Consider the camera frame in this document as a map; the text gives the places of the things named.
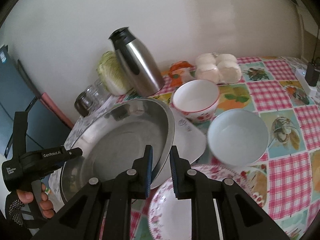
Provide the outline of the left hand with glove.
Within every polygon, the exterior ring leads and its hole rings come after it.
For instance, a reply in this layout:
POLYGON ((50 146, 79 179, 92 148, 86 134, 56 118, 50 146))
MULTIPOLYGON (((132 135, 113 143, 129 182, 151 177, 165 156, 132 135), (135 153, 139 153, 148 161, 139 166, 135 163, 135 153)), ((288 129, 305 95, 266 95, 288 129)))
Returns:
POLYGON ((5 200, 5 218, 15 225, 38 229, 55 215, 54 206, 46 194, 46 186, 36 180, 23 190, 14 190, 5 200))

